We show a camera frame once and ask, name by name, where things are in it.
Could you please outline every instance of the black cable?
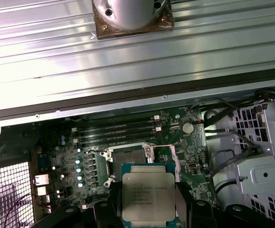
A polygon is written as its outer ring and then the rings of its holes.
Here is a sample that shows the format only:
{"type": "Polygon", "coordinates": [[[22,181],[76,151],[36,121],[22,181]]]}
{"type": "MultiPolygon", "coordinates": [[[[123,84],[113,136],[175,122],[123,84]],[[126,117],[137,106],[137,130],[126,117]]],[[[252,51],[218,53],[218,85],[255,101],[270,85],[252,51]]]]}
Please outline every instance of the black cable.
{"type": "Polygon", "coordinates": [[[215,153],[212,154],[210,161],[209,161],[209,169],[211,169],[212,167],[212,161],[214,159],[215,156],[217,156],[219,153],[224,153],[224,152],[232,152],[233,156],[235,156],[236,154],[234,153],[234,150],[232,149],[226,149],[226,150],[220,150],[220,151],[216,151],[215,153]]]}
{"type": "MultiPolygon", "coordinates": [[[[248,98],[232,101],[229,102],[230,104],[234,105],[235,107],[243,108],[254,105],[255,101],[259,100],[275,100],[275,87],[259,89],[254,92],[253,96],[248,98]]],[[[229,105],[224,105],[223,103],[216,103],[216,104],[209,104],[201,106],[201,111],[212,110],[216,108],[226,107],[224,110],[219,112],[217,115],[212,116],[208,120],[204,122],[204,127],[207,128],[208,126],[214,125],[219,120],[223,119],[225,116],[233,113],[236,110],[234,107],[229,107],[229,105]]]]}
{"type": "Polygon", "coordinates": [[[237,184],[237,181],[236,180],[232,180],[232,181],[228,181],[226,183],[223,183],[222,185],[220,185],[216,190],[215,192],[218,194],[224,187],[228,186],[228,185],[232,185],[232,184],[237,184]]]}
{"type": "Polygon", "coordinates": [[[224,169],[225,167],[227,167],[228,165],[237,162],[243,158],[246,158],[250,155],[255,154],[254,148],[249,148],[246,151],[228,159],[227,161],[221,163],[215,170],[212,171],[211,177],[213,178],[217,173],[219,173],[222,169],[224,169]]]}
{"type": "MultiPolygon", "coordinates": [[[[226,133],[227,131],[225,129],[216,129],[216,130],[205,130],[205,133],[226,133]]],[[[237,137],[239,137],[242,141],[246,142],[249,147],[254,147],[255,144],[247,139],[245,136],[242,136],[240,133],[236,132],[235,130],[229,129],[229,132],[232,134],[235,134],[237,137]]]]}

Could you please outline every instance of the perforated metal panel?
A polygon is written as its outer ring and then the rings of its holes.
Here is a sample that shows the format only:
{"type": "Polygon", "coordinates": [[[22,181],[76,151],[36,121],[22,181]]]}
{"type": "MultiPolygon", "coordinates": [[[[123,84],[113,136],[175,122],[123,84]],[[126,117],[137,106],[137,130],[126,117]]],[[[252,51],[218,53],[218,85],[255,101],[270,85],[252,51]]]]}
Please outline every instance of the perforated metal panel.
{"type": "Polygon", "coordinates": [[[0,228],[30,227],[34,223],[28,162],[0,168],[0,228]]]}
{"type": "MultiPolygon", "coordinates": [[[[263,109],[267,106],[255,105],[247,108],[242,108],[237,111],[236,124],[237,132],[247,137],[256,144],[267,146],[271,144],[268,129],[265,121],[265,113],[263,109]]],[[[248,145],[240,139],[241,150],[244,150],[248,145]]]]}

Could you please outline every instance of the cable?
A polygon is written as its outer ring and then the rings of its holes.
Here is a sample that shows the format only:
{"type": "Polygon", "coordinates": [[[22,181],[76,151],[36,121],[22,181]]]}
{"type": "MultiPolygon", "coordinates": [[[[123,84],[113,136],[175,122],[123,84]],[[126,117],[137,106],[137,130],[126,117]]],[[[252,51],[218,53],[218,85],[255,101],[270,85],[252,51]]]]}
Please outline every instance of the cable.
{"type": "Polygon", "coordinates": [[[236,154],[234,153],[234,150],[232,150],[232,149],[226,149],[226,150],[216,151],[215,153],[213,153],[213,155],[212,155],[211,158],[210,158],[210,161],[209,161],[209,169],[211,169],[212,161],[213,161],[214,157],[217,156],[219,153],[224,153],[224,152],[232,152],[233,156],[236,155],[236,154]]]}
{"type": "MultiPolygon", "coordinates": [[[[232,129],[227,129],[230,133],[235,134],[237,137],[239,137],[242,141],[246,142],[249,147],[255,147],[255,144],[247,139],[246,137],[242,136],[240,133],[236,132],[232,129]]],[[[205,133],[226,133],[226,129],[216,129],[216,130],[205,130],[205,133]]]]}
{"type": "Polygon", "coordinates": [[[237,162],[243,158],[246,158],[250,155],[253,155],[255,153],[255,151],[253,150],[254,148],[249,148],[246,151],[228,159],[227,161],[221,163],[215,170],[212,171],[211,177],[213,178],[217,173],[219,173],[222,169],[224,169],[225,167],[227,167],[228,165],[237,162]]]}
{"type": "Polygon", "coordinates": [[[7,223],[7,221],[8,221],[8,217],[9,217],[10,212],[14,209],[15,206],[19,205],[20,201],[21,201],[23,198],[25,198],[26,196],[33,196],[33,197],[35,197],[35,198],[36,198],[36,204],[37,204],[38,206],[49,208],[48,206],[38,204],[38,202],[37,202],[37,196],[36,196],[36,195],[34,195],[34,194],[32,194],[32,193],[25,194],[25,195],[21,196],[21,197],[14,203],[14,205],[9,209],[8,213],[7,213],[6,216],[4,217],[3,228],[6,228],[6,225],[7,225],[6,223],[7,223]]]}
{"type": "Polygon", "coordinates": [[[223,105],[223,103],[209,104],[201,106],[201,111],[212,110],[216,108],[226,107],[224,110],[219,112],[217,115],[212,116],[208,120],[204,122],[204,127],[214,125],[216,122],[224,118],[225,116],[233,113],[233,111],[237,110],[237,108],[243,108],[254,105],[255,101],[270,101],[271,99],[275,100],[275,87],[259,89],[254,92],[254,94],[248,98],[244,98],[242,100],[236,100],[232,102],[228,102],[230,105],[223,105]]]}
{"type": "Polygon", "coordinates": [[[233,105],[233,104],[231,104],[231,103],[229,103],[229,102],[227,102],[227,101],[225,101],[225,100],[223,100],[223,99],[221,99],[221,98],[210,98],[210,99],[202,100],[202,101],[199,101],[199,102],[195,103],[193,106],[190,107],[189,113],[190,113],[191,115],[193,115],[195,118],[197,118],[198,120],[200,120],[199,117],[197,117],[197,116],[192,112],[192,109],[193,109],[194,107],[200,105],[201,103],[208,102],[208,101],[216,101],[216,100],[221,101],[221,102],[223,102],[223,103],[229,105],[230,107],[233,107],[235,110],[236,110],[236,109],[239,109],[239,107],[237,107],[237,106],[235,106],[235,105],[233,105]]]}
{"type": "Polygon", "coordinates": [[[232,181],[228,181],[226,183],[223,183],[222,185],[220,185],[216,190],[215,192],[218,194],[224,187],[228,186],[228,185],[232,185],[232,184],[237,184],[237,181],[236,180],[232,180],[232,181]]]}

